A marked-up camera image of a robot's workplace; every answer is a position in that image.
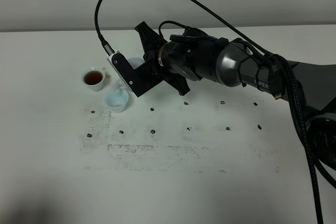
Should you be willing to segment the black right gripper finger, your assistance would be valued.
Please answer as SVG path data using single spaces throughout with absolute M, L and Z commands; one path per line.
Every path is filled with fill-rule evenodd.
M 165 82 L 176 89 L 179 95 L 186 95 L 190 92 L 186 78 L 183 76 L 168 76 L 164 78 Z
M 167 43 L 167 41 L 151 29 L 146 22 L 141 22 L 134 29 L 140 36 L 145 54 L 153 50 L 158 51 L 164 44 Z

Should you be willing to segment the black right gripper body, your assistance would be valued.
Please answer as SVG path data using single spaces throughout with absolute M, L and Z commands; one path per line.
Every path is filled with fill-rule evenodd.
M 191 81 L 218 81 L 216 61 L 218 39 L 198 28 L 185 28 L 181 35 L 171 35 L 158 51 L 150 51 L 144 59 L 152 59 L 156 74 L 183 76 Z

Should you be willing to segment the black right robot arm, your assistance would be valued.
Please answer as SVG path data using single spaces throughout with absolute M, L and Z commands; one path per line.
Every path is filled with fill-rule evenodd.
M 165 40 L 146 23 L 136 26 L 144 49 L 138 67 L 147 92 L 161 81 L 180 95 L 188 81 L 207 79 L 228 87 L 252 86 L 290 105 L 296 131 L 310 149 L 316 166 L 335 168 L 335 66 L 287 61 L 261 53 L 241 38 L 228 40 L 184 26 L 180 35 Z

